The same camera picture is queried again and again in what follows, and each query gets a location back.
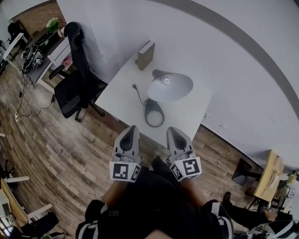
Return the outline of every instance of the white desk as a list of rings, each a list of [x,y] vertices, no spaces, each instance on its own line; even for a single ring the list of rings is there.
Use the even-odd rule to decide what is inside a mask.
[[[12,51],[12,49],[16,46],[16,44],[18,43],[18,41],[20,39],[23,39],[25,41],[25,43],[28,42],[27,39],[24,37],[24,33],[19,33],[17,35],[17,37],[13,40],[13,42],[9,45],[8,49],[6,50],[6,52],[3,55],[3,60],[6,60],[8,63],[10,63],[17,70],[20,70],[20,69],[15,64],[13,64],[7,57],[9,55],[9,53]]]
[[[136,125],[142,134],[165,147],[167,146],[166,131],[170,126],[182,130],[193,140],[211,100],[211,91],[194,72],[185,72],[183,65],[179,65],[179,68],[178,66],[167,67],[163,62],[155,60],[154,55],[154,60],[144,71],[140,71],[135,64],[135,59],[137,54],[126,62],[95,104],[127,125]],[[158,102],[165,115],[164,123],[158,128],[146,124],[144,106],[140,103],[136,90],[132,88],[132,84],[136,84],[141,100],[148,99],[147,88],[154,79],[152,71],[155,69],[185,74],[194,82],[193,90],[186,97],[173,103]]]

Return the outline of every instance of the shoe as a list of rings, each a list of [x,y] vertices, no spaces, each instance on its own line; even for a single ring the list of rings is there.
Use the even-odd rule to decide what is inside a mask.
[[[230,202],[230,196],[231,196],[231,193],[226,192],[223,196],[223,200],[222,200],[221,205],[223,205],[224,203]]]

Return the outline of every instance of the wooden floor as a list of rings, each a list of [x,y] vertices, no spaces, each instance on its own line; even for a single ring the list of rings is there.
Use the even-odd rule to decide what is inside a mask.
[[[19,185],[16,197],[27,212],[52,203],[60,219],[56,230],[74,235],[89,202],[102,196],[111,184],[108,165],[114,140],[127,126],[109,114],[101,118],[93,109],[81,113],[82,123],[74,117],[65,119],[57,102],[37,117],[22,117],[16,123],[20,80],[10,66],[0,77],[0,132],[7,135],[0,138],[1,152],[15,167],[15,176],[30,177]],[[37,113],[40,107],[49,106],[51,97],[42,86],[33,89],[29,85],[19,115]],[[203,169],[203,175],[196,178],[198,189],[218,200],[229,190],[233,203],[248,205],[252,198],[244,197],[246,187],[231,180],[240,153],[203,128],[193,144]],[[151,158],[156,148],[161,150],[145,136],[141,136],[140,148],[146,158]],[[165,148],[161,151],[168,154]]]

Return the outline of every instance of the black pants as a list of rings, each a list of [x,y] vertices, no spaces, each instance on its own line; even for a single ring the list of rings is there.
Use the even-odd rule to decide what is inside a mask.
[[[264,213],[258,213],[256,211],[236,207],[233,206],[231,202],[225,202],[223,207],[236,223],[247,227],[249,230],[260,224],[269,222]]]

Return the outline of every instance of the electrical outlet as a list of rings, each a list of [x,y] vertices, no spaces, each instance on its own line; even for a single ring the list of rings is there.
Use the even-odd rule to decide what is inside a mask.
[[[17,112],[14,114],[14,117],[15,117],[15,121],[18,122],[19,121],[19,118],[18,118],[19,116],[18,116]]]

